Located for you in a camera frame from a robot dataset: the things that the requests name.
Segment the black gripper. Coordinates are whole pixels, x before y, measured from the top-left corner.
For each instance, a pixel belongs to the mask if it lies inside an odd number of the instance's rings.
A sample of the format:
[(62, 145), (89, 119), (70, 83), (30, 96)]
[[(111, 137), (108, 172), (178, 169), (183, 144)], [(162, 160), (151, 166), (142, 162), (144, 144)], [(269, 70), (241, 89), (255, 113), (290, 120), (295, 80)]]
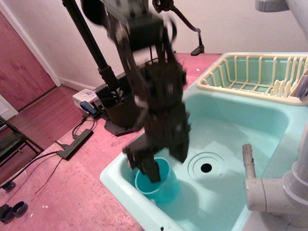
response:
[(185, 104), (179, 103), (157, 114), (148, 114), (144, 133), (123, 149), (128, 166), (138, 169), (150, 182), (160, 182), (159, 165), (154, 156), (164, 148), (180, 162), (187, 158), (190, 124)]

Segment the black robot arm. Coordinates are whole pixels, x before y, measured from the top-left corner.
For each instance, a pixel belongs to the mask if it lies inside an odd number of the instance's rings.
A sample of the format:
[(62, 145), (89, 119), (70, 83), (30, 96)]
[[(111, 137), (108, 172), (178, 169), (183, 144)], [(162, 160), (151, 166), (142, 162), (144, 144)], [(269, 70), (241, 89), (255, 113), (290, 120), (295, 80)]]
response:
[[(164, 148), (180, 162), (187, 158), (189, 113), (182, 100), (186, 72), (177, 61), (162, 18), (149, 11), (146, 0), (63, 1), (85, 41), (104, 84), (96, 89), (102, 106), (98, 111), (122, 128), (144, 130), (123, 149), (132, 169), (151, 182), (161, 180), (154, 155)], [(105, 60), (88, 25), (90, 20), (106, 29), (117, 48), (124, 72), (116, 76)]]

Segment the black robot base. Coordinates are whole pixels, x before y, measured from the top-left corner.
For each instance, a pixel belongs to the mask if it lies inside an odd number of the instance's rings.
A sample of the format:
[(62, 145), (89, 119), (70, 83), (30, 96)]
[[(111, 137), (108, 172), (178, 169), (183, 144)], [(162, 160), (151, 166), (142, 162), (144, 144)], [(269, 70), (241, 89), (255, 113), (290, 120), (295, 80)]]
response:
[(99, 69), (99, 74), (105, 83), (94, 92), (102, 102), (100, 112), (107, 116), (104, 128), (116, 136), (141, 130), (137, 127), (141, 109), (135, 104), (126, 74), (115, 76), (109, 67)]

